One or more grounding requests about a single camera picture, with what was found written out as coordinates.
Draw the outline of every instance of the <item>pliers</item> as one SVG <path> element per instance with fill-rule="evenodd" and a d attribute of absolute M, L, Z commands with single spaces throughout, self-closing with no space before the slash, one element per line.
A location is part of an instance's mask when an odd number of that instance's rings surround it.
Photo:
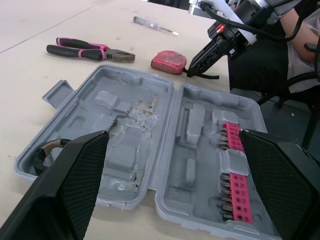
<path fill-rule="evenodd" d="M 67 37 L 57 37 L 56 45 L 46 46 L 51 54 L 69 58 L 86 58 L 92 60 L 110 59 L 117 62 L 133 62 L 136 55 L 117 49 L 110 49 L 106 45 L 90 43 Z"/>

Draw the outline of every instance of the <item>gray plastic tool case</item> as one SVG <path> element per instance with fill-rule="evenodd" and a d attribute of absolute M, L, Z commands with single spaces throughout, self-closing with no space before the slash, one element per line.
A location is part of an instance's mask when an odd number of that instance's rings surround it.
<path fill-rule="evenodd" d="M 155 206 L 165 220 L 234 239 L 280 239 L 255 190 L 244 153 L 222 150 L 226 121 L 266 132 L 258 104 L 248 98 L 184 84 L 137 70 L 99 66 L 73 90 L 59 81 L 43 99 L 56 114 L 15 163 L 16 173 L 34 181 L 34 150 L 55 139 L 75 139 L 108 129 L 105 168 L 97 204 L 130 210 L 147 189 L 156 190 Z M 51 164 L 54 149 L 45 160 Z M 253 224 L 223 221 L 221 173 L 247 175 Z"/>

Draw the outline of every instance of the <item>white table surface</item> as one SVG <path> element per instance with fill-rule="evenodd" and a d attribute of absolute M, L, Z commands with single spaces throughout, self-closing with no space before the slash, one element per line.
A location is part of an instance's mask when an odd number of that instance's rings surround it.
<path fill-rule="evenodd" d="M 42 96 L 60 79 L 68 80 L 77 89 L 101 64 L 46 53 L 46 46 L 55 44 L 57 37 L 134 53 L 134 63 L 103 63 L 158 74 L 172 79 L 175 87 L 193 83 L 229 92 L 226 57 L 207 71 L 208 75 L 220 75 L 219 80 L 175 76 L 150 68 L 151 59 L 163 50 L 184 54 L 188 68 L 191 59 L 210 40 L 210 19 L 138 0 L 47 2 L 0 2 L 0 226 L 30 186 L 15 175 L 15 159 L 55 113 Z M 180 35 L 132 23 L 134 16 L 155 21 Z M 85 239 L 215 239 L 207 232 L 161 219 L 154 197 L 155 192 L 149 190 L 142 204 L 130 211 L 97 206 Z"/>

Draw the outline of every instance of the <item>screwdriver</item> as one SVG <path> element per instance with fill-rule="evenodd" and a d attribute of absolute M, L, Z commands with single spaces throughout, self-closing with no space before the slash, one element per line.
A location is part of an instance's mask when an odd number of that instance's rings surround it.
<path fill-rule="evenodd" d="M 170 33 L 170 34 L 174 34 L 174 35 L 177 35 L 177 36 L 179 35 L 179 33 L 175 32 L 175 31 L 171 31 L 169 29 L 166 29 L 163 26 L 161 26 L 161 25 L 159 25 L 159 24 L 157 24 L 155 22 L 143 19 L 143 18 L 138 17 L 138 16 L 134 16 L 133 17 L 133 22 L 135 22 L 136 24 L 140 24 L 140 25 L 146 26 L 146 27 L 151 28 L 151 29 L 164 31 L 164 32 L 167 32 L 167 33 Z"/>

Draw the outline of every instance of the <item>pink pliers handle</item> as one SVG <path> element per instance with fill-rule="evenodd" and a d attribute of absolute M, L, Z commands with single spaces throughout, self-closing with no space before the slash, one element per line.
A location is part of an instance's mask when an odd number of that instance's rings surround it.
<path fill-rule="evenodd" d="M 109 47 L 103 44 L 90 43 L 78 39 L 68 37 L 57 37 L 56 44 L 58 46 L 75 48 L 75 49 L 100 49 L 106 51 Z"/>

